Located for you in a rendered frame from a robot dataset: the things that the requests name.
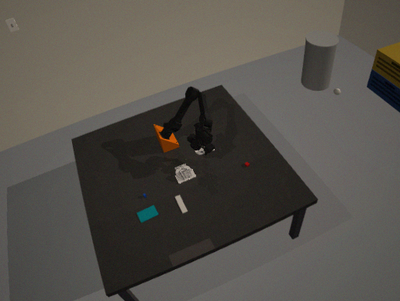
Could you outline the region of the teal flat plate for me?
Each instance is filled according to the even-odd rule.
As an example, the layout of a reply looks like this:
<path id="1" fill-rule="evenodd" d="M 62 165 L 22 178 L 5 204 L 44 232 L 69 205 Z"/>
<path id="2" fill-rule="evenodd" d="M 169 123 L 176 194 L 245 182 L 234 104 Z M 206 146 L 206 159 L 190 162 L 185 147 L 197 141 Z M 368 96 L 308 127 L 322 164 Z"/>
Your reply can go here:
<path id="1" fill-rule="evenodd" d="M 155 205 L 152 205 L 152 206 L 138 212 L 136 215 L 139 217 L 140 222 L 142 223 L 146 220 L 150 220 L 150 219 L 154 218 L 155 216 L 158 216 L 159 213 L 158 213 Z"/>

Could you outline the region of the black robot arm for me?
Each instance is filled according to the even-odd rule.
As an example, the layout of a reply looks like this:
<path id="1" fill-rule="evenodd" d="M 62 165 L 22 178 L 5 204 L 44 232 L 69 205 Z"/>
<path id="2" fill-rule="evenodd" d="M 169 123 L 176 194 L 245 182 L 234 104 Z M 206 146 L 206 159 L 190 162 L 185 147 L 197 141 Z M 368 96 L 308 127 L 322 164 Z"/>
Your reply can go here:
<path id="1" fill-rule="evenodd" d="M 168 123 L 164 123 L 163 129 L 159 134 L 162 136 L 164 139 L 170 139 L 169 137 L 173 132 L 179 131 L 181 128 L 181 120 L 183 116 L 185 115 L 186 111 L 188 110 L 188 107 L 191 105 L 191 102 L 196 100 L 198 98 L 198 104 L 200 108 L 200 117 L 199 117 L 199 123 L 196 123 L 195 126 L 195 135 L 197 137 L 200 137 L 201 140 L 197 140 L 196 138 L 190 143 L 191 148 L 193 148 L 195 151 L 200 150 L 203 145 L 202 141 L 205 144 L 210 144 L 212 142 L 212 117 L 209 115 L 208 111 L 208 106 L 206 102 L 206 95 L 199 92 L 198 89 L 193 88 L 193 87 L 188 87 L 186 93 L 185 93 L 185 99 L 182 102 L 179 110 L 177 111 L 175 117 L 170 119 Z M 208 128 L 206 128 L 206 127 Z"/>

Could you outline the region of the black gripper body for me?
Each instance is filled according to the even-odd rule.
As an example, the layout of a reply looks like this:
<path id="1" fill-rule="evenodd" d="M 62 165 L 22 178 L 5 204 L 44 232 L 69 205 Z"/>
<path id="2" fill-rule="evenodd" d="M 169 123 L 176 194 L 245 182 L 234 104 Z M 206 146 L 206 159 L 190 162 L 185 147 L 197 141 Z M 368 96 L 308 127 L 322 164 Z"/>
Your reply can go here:
<path id="1" fill-rule="evenodd" d="M 194 139 L 197 139 L 197 140 L 201 140 L 201 138 L 200 137 L 197 137 L 195 134 L 191 134 L 191 135 L 189 135 L 188 136 L 188 138 L 187 138 L 187 140 L 191 143 Z M 202 143 L 203 143 L 203 146 L 205 146 L 205 148 L 204 148 L 204 150 L 207 152 L 207 153 L 210 153 L 211 151 L 213 151 L 214 149 L 215 149 L 215 145 L 213 145 L 213 144 L 205 144 L 203 141 L 202 141 Z"/>

